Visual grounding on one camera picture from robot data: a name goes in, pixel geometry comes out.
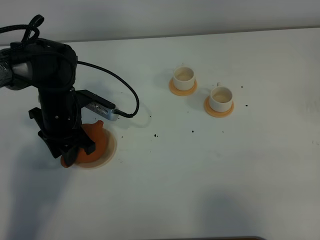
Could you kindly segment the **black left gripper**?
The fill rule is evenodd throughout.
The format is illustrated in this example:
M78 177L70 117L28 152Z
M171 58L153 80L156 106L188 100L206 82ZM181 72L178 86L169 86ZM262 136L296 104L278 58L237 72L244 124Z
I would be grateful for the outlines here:
M29 117L40 128L39 137L45 142L54 158L61 155L63 167L72 166L78 157L79 148L86 154L96 150L96 144L82 129L81 107L76 90L66 91L39 89L40 108L31 109Z

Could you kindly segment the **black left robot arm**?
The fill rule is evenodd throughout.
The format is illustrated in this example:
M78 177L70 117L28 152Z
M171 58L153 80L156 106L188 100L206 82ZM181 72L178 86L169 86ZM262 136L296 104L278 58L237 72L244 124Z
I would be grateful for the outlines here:
M40 107L29 110L29 118L66 168L76 162L80 149L87 154L96 149L82 129L81 104L73 87L77 60L70 46L42 38L26 46L11 43L0 51L0 86L13 91L37 88Z

